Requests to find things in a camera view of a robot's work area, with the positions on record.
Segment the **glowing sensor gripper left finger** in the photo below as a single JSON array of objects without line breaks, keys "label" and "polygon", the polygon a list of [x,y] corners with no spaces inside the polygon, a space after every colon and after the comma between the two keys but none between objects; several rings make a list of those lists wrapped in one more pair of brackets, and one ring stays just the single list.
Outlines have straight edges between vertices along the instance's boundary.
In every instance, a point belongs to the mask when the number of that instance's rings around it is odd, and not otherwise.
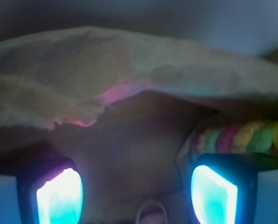
[{"label": "glowing sensor gripper left finger", "polygon": [[0,224],[77,224],[82,178],[69,158],[0,162]]}]

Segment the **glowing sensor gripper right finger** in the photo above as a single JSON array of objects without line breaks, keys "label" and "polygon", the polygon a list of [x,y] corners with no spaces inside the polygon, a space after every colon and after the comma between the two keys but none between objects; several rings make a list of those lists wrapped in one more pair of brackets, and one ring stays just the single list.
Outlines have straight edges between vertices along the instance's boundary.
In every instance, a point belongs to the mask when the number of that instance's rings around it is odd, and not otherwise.
[{"label": "glowing sensor gripper right finger", "polygon": [[201,224],[278,224],[278,157],[203,154],[190,184]]}]

